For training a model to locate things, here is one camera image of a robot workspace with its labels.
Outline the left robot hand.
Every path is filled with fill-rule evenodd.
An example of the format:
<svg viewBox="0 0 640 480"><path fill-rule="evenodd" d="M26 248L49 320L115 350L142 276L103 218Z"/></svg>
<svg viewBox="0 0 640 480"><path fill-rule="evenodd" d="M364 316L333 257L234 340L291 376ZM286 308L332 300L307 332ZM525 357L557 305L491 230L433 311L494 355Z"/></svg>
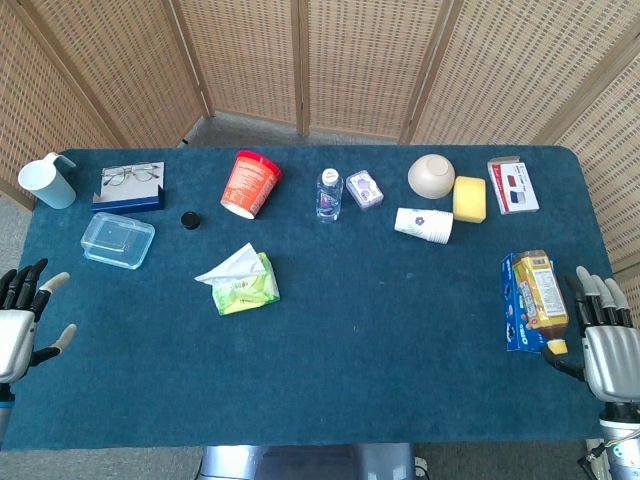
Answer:
<svg viewBox="0 0 640 480"><path fill-rule="evenodd" d="M30 368L60 355L75 337L77 325L71 323L51 345L34 349L38 325L50 297L70 279L68 272L61 272L39 286L47 264L48 259L42 258L1 276L1 387L5 390Z"/></svg>

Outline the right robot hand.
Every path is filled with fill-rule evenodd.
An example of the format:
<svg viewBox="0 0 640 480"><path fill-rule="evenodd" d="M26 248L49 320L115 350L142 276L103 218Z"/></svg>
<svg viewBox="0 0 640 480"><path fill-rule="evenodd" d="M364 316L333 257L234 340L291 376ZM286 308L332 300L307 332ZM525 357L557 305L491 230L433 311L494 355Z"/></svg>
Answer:
<svg viewBox="0 0 640 480"><path fill-rule="evenodd" d="M602 279L578 266L566 278L579 320L584 364L570 364L547 347L546 362L588 385L605 403L639 401L639 329L629 302L612 278Z"/></svg>

